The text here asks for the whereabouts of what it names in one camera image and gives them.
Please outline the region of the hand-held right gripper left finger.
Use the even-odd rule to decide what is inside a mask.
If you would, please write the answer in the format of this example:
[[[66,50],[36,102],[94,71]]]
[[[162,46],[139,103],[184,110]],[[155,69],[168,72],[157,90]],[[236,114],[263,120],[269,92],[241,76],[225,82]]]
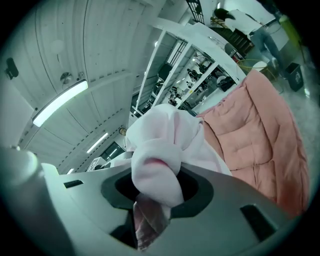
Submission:
[[[66,228],[75,222],[85,232],[135,234],[133,206],[138,190],[130,164],[62,175],[51,164],[41,166],[50,199]]]

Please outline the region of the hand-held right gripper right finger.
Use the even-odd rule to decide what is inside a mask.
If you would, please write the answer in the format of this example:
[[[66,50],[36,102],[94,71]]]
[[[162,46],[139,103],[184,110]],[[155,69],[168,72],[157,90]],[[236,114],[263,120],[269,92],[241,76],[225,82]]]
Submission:
[[[199,186],[197,215],[173,217],[145,250],[147,256],[267,256],[293,231],[297,221],[242,180],[184,163],[181,172],[206,180],[212,193]]]

